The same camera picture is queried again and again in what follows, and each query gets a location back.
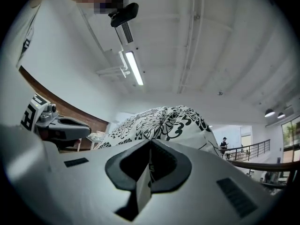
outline staircase railing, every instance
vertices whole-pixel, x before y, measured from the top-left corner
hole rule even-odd
[[[266,153],[270,150],[270,139],[252,144],[249,146],[231,148],[231,149],[221,149],[222,156],[225,156],[228,160],[245,162],[252,158],[258,157],[259,155]]]

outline fluorescent light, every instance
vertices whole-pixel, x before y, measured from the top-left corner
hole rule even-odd
[[[285,117],[285,114],[283,113],[283,112],[280,112],[279,114],[278,114],[278,117],[277,118],[284,118]]]
[[[275,112],[272,109],[267,109],[266,113],[265,113],[265,118],[270,117],[272,115],[274,115]]]
[[[133,71],[133,74],[135,75],[135,79],[137,81],[137,84],[139,84],[140,86],[143,86],[144,83],[142,81],[141,74],[140,74],[139,69],[137,67],[137,64],[136,64],[136,61],[135,61],[135,56],[133,55],[133,52],[127,52],[126,57],[127,57],[128,62],[131,66],[131,70]]]

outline floral patterned cloth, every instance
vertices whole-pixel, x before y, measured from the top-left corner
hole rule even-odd
[[[208,124],[193,109],[182,105],[153,108],[126,119],[107,134],[95,149],[153,138],[220,155]]]

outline black slot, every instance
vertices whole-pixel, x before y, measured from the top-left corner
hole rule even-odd
[[[149,149],[149,144],[144,145],[124,158],[120,162],[121,170],[133,180],[138,181],[149,163]]]
[[[70,119],[59,119],[59,122],[67,125],[84,126],[83,124]]]
[[[75,160],[70,160],[70,161],[66,161],[64,162],[66,167],[73,167],[73,166],[76,166],[76,165],[80,165],[80,164],[83,164],[83,163],[87,163],[88,160],[86,158],[79,158],[79,159],[75,159]]]
[[[151,160],[155,169],[151,177],[152,182],[171,174],[177,166],[175,156],[156,144],[152,144],[151,146]]]

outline white wall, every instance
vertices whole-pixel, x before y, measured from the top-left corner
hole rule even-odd
[[[124,122],[127,118],[134,116],[132,113],[118,112],[114,118],[114,121],[109,123],[106,128],[106,133],[112,132],[119,124]]]
[[[252,144],[268,140],[265,125],[252,125]]]
[[[44,87],[78,109],[113,121],[119,94],[95,74],[99,64],[69,17],[44,0],[22,66]]]
[[[270,139],[270,163],[277,163],[277,158],[283,158],[283,134],[281,125],[265,127],[264,125],[252,126],[253,144]]]
[[[226,137],[227,148],[238,148],[241,146],[240,126],[228,125],[219,129],[213,129],[213,134],[218,145],[223,141],[223,137]]]
[[[126,95],[120,112],[139,113],[154,107],[185,105],[195,109],[208,124],[264,124],[264,114],[234,97],[147,93]]]
[[[277,158],[283,159],[283,133],[281,125],[266,128],[270,139],[271,163],[277,163]]]

